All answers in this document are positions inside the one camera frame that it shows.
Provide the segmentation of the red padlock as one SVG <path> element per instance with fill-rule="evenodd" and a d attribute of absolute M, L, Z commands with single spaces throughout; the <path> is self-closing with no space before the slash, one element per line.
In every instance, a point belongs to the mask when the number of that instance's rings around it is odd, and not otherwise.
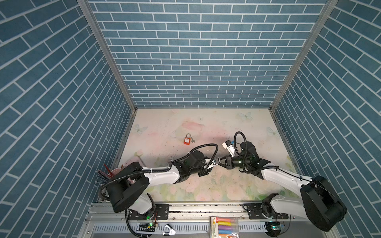
<path fill-rule="evenodd" d="M 188 133 L 186 134 L 185 138 L 184 138 L 184 145 L 190 145 L 191 143 L 191 134 Z"/>

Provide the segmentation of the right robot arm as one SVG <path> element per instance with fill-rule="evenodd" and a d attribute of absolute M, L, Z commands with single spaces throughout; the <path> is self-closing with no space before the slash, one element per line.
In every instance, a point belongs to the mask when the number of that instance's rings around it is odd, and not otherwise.
<path fill-rule="evenodd" d="M 273 218 L 277 214 L 295 215 L 308 219 L 315 227 L 328 232 L 347 214 L 347 207 L 326 178 L 312 178 L 284 170 L 260 158 L 250 142 L 241 143 L 241 151 L 229 140 L 222 145 L 230 153 L 224 158 L 224 168 L 237 168 L 245 174 L 276 183 L 296 194 L 295 198 L 287 198 L 280 193 L 267 196 L 262 200 L 261 206 L 265 217 Z"/>

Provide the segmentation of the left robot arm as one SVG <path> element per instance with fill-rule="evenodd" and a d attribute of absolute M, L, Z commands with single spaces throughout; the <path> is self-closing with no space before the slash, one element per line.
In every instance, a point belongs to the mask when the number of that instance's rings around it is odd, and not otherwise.
<path fill-rule="evenodd" d="M 98 188 L 99 198 L 109 201 L 113 211 L 133 210 L 138 214 L 150 214 L 156 209 L 146 189 L 186 181 L 191 175 L 208 175 L 219 164 L 216 158 L 218 145 L 208 143 L 192 149 L 187 155 L 173 160 L 167 167 L 147 168 L 133 162 Z"/>

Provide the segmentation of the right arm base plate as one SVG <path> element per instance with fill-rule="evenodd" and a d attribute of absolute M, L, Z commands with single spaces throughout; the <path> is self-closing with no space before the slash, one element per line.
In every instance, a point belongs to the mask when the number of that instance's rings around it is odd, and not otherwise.
<path fill-rule="evenodd" d="M 249 219 L 275 219 L 282 220 L 288 219 L 289 215 L 285 213 L 277 213 L 267 203 L 255 202 L 243 204 L 243 209 L 248 213 Z"/>

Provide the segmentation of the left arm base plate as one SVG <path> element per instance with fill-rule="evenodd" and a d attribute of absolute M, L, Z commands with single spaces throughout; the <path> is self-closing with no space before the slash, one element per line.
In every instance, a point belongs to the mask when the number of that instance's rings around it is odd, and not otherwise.
<path fill-rule="evenodd" d="M 137 211 L 130 210 L 128 219 L 133 221 L 156 221 L 167 220 L 169 215 L 169 204 L 156 204 L 146 213 L 140 214 Z"/>

